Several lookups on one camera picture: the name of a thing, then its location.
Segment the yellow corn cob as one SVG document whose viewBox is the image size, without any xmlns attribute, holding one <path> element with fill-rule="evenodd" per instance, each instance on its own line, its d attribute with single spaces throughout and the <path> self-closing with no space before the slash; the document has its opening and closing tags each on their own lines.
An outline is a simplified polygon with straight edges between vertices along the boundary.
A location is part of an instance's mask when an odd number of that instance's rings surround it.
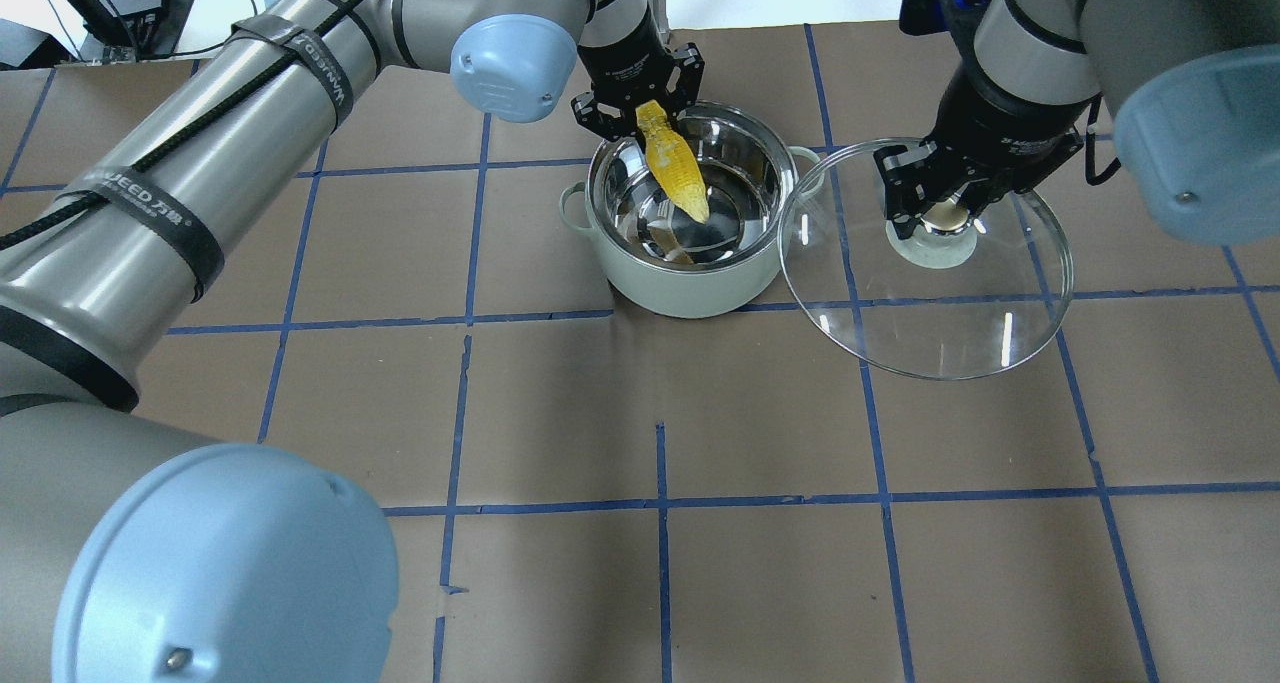
<svg viewBox="0 0 1280 683">
<path fill-rule="evenodd" d="M 694 223 L 708 223 L 710 203 L 707 185 L 687 139 L 671 127 L 664 107 L 657 100 L 640 104 L 635 113 L 646 165 L 655 182 Z"/>
</svg>

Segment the glass pot lid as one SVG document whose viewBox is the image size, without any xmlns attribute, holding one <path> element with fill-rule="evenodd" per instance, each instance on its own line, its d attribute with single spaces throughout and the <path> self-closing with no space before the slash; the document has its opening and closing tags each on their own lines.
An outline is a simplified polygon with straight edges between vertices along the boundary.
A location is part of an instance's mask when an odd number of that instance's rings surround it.
<svg viewBox="0 0 1280 683">
<path fill-rule="evenodd" d="M 809 322 L 867 365 L 914 379 L 980 379 L 1051 344 L 1075 294 L 1065 232 L 1036 191 L 973 214 L 963 185 L 891 214 L 881 168 L 919 168 L 920 139 L 842 147 L 780 214 L 782 278 Z"/>
</svg>

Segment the brown paper table mat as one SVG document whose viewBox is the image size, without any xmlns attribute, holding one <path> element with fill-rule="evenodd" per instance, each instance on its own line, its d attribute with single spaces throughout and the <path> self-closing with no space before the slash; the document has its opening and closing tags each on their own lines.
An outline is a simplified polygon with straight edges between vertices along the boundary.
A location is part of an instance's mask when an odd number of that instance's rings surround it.
<svg viewBox="0 0 1280 683">
<path fill-rule="evenodd" d="M 1071 162 L 1061 335 L 929 382 L 785 281 L 621 299 L 558 217 L 594 146 L 390 69 L 141 370 L 142 417 L 390 510 L 385 680 L 1277 679 L 1277 240 L 1175 240 Z"/>
</svg>

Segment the grey box device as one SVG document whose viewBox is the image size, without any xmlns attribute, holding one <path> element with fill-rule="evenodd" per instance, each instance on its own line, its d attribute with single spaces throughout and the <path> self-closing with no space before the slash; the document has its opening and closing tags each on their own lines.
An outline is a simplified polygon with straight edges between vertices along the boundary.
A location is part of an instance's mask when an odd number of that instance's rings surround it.
<svg viewBox="0 0 1280 683">
<path fill-rule="evenodd" d="M 109 0 L 108 10 L 125 28 L 122 43 L 105 43 L 92 33 L 79 45 L 79 59 L 111 64 L 178 58 L 179 42 L 195 0 Z"/>
</svg>

